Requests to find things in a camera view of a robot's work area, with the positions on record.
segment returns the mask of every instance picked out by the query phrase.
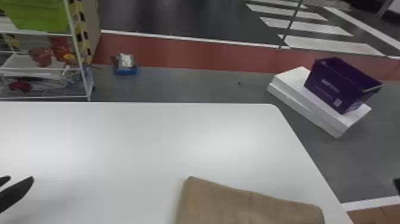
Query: green box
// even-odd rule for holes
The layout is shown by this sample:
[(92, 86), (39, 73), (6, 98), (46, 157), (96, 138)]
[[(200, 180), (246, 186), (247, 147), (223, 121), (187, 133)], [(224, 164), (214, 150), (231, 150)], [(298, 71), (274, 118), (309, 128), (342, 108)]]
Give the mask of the green box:
[[(71, 12), (75, 4), (70, 4)], [(62, 0), (0, 0), (0, 8), (18, 29), (62, 33), (68, 18)]]

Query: shelf rack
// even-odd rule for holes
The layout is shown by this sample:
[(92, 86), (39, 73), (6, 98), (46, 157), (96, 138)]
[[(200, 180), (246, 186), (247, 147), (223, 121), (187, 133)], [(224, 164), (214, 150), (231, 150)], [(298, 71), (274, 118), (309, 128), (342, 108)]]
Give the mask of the shelf rack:
[[(31, 59), (27, 52), (15, 49), (8, 43), (8, 50), (0, 50), (0, 54), (8, 56), (0, 66), (0, 99), (30, 99), (30, 98), (86, 98), (90, 101), (90, 96), (93, 91), (94, 81), (93, 73), (90, 68), (85, 67), (84, 63), (89, 63), (86, 57), (90, 57), (86, 53), (85, 45), (80, 43), (78, 38), (84, 35), (82, 26), (85, 22), (82, 21), (81, 10), (82, 3), (78, 0), (62, 0), (68, 18), (68, 33), (49, 33), (38, 30), (22, 30), (15, 27), (8, 17), (0, 17), (0, 34), (6, 40), (5, 35), (29, 35), (29, 36), (44, 36), (44, 37), (67, 37), (70, 38), (72, 51), (74, 52), (77, 65), (69, 66), (64, 62), (59, 62), (55, 57), (52, 57), (52, 64), (49, 67), (37, 67), (36, 63)], [(77, 4), (76, 11), (71, 12), (69, 4)], [(8, 87), (8, 80), (13, 77), (33, 77), (44, 78), (49, 82), (58, 82), (63, 78), (66, 72), (80, 73), (81, 81), (67, 85), (67, 88), (56, 89), (41, 89), (31, 92), (12, 91)]]

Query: white box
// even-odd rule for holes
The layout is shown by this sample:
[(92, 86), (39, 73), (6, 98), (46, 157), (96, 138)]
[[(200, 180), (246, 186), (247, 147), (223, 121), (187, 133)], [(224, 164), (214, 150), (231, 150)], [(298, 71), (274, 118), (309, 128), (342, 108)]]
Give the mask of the white box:
[(340, 133), (346, 132), (346, 130), (371, 111), (371, 107), (363, 104), (357, 110), (350, 111), (343, 115), (339, 114), (304, 87), (304, 83), (309, 74), (310, 71), (305, 67), (298, 67), (277, 74), (274, 76), (272, 83), (275, 87), (279, 88), (287, 95), (290, 95), (291, 98), (312, 111), (316, 116), (319, 116)]
[(290, 106), (299, 114), (303, 115), (309, 121), (313, 122), (315, 125), (325, 130), (329, 135), (335, 138), (340, 138), (343, 135), (343, 132), (336, 130), (332, 125), (322, 120), (320, 116), (314, 114), (310, 109), (306, 108), (306, 106), (302, 105), (297, 100), (293, 99), (290, 95), (284, 93), (281, 89), (274, 86), (273, 83), (269, 84), (267, 90), (276, 98), (284, 102), (286, 105)]

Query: purple cardboard box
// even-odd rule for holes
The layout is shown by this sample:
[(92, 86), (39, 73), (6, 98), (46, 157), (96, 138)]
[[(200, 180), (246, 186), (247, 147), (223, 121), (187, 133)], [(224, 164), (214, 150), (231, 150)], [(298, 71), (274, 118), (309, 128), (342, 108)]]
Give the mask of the purple cardboard box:
[(339, 58), (316, 60), (304, 86), (340, 114), (356, 110), (383, 86)]

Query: beige fabric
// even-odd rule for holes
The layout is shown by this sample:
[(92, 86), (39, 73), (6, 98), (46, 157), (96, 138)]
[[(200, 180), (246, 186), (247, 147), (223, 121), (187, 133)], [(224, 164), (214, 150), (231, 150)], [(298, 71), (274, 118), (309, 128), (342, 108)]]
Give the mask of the beige fabric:
[(319, 207), (189, 177), (177, 224), (324, 224)]

